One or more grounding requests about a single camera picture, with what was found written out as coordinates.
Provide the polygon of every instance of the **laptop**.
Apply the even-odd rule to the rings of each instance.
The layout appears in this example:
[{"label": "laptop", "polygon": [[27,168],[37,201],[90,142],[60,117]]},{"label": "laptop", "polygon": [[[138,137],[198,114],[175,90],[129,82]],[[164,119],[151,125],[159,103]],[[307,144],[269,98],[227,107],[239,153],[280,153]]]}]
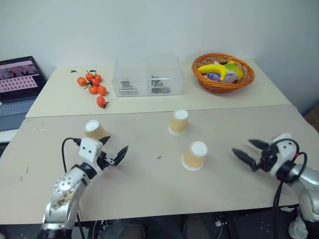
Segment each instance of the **laptop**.
[{"label": "laptop", "polygon": [[45,83],[32,56],[0,61],[0,131],[20,127]]}]

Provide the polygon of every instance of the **laptop keyboard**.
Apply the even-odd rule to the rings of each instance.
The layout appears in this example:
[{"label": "laptop keyboard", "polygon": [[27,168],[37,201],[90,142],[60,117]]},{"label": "laptop keyboard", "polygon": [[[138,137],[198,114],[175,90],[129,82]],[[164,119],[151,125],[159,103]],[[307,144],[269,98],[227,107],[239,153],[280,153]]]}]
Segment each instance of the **laptop keyboard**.
[{"label": "laptop keyboard", "polygon": [[27,113],[34,100],[5,103],[0,106],[0,116]]}]

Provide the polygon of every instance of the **person's leg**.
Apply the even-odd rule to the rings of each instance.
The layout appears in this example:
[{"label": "person's leg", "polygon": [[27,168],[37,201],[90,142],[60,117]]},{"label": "person's leg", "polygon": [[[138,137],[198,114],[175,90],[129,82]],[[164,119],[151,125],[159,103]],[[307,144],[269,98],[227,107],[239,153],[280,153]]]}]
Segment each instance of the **person's leg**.
[{"label": "person's leg", "polygon": [[184,239],[210,239],[208,231],[199,215],[189,214],[184,217]]},{"label": "person's leg", "polygon": [[131,223],[124,227],[119,239],[145,239],[145,227],[140,223]]}]

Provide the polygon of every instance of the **orange fruit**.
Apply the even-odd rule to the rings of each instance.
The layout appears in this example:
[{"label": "orange fruit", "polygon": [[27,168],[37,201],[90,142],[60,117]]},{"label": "orange fruit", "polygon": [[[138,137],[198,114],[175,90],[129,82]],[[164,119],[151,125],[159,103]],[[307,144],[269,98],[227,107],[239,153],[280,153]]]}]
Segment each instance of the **orange fruit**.
[{"label": "orange fruit", "polygon": [[98,93],[98,87],[97,86],[90,86],[89,92],[93,95]]},{"label": "orange fruit", "polygon": [[94,76],[93,76],[92,73],[87,73],[87,74],[85,74],[85,78],[86,78],[88,81],[91,81],[91,80],[94,78]]},{"label": "orange fruit", "polygon": [[86,80],[84,77],[79,77],[78,80],[77,80],[78,84],[80,86],[85,86],[86,85]]},{"label": "orange fruit", "polygon": [[102,76],[101,75],[95,75],[94,79],[97,79],[98,82],[102,82]]},{"label": "orange fruit", "polygon": [[97,87],[97,86],[100,86],[100,82],[98,82],[97,79],[94,79],[94,78],[93,78],[93,79],[91,80],[91,82],[92,82],[91,86],[92,86],[92,85],[93,85],[93,86],[96,86],[96,87]]},{"label": "orange fruit", "polygon": [[98,93],[101,95],[101,96],[106,96],[107,94],[107,89],[104,87],[104,86],[99,86],[98,87]]},{"label": "orange fruit", "polygon": [[99,96],[98,98],[96,98],[96,103],[99,107],[104,108],[106,107],[106,104],[108,102],[105,102],[105,99],[102,96]]}]

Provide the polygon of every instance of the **white table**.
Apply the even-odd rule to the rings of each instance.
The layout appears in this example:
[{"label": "white table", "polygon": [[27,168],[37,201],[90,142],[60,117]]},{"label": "white table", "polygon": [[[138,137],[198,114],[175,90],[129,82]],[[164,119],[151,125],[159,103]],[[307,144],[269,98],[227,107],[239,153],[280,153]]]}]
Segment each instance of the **white table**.
[{"label": "white table", "polygon": [[[211,94],[197,82],[191,63],[182,65],[184,91],[181,96],[121,97],[117,98],[112,86],[113,66],[85,66],[57,68],[26,115],[30,117],[105,115],[122,113],[165,112],[179,108],[186,110],[226,109],[242,107],[290,105],[288,99],[272,83],[253,60],[246,62],[255,71],[255,81],[238,91]],[[103,85],[110,92],[106,109],[96,105],[96,97],[77,84],[85,70],[94,69],[104,78]]]},{"label": "white table", "polygon": [[0,143],[8,143],[10,142],[15,134],[17,133],[18,129],[0,131]]},{"label": "white table", "polygon": [[[308,166],[319,169],[319,135],[293,106],[189,111],[181,137],[168,132],[170,117],[157,112],[26,119],[0,162],[0,224],[41,222],[53,183],[63,174],[61,143],[83,137],[89,119],[110,134],[103,148],[109,155],[126,145],[129,150],[118,167],[107,168],[87,187],[80,202],[84,221],[271,207],[279,181],[252,172],[231,151],[237,147],[259,158],[250,138],[290,132],[308,154]],[[202,169],[189,171],[181,156],[198,140],[206,143],[208,158]],[[66,144],[67,168],[81,163],[78,151],[73,142]],[[285,185],[280,205],[296,203]]]}]

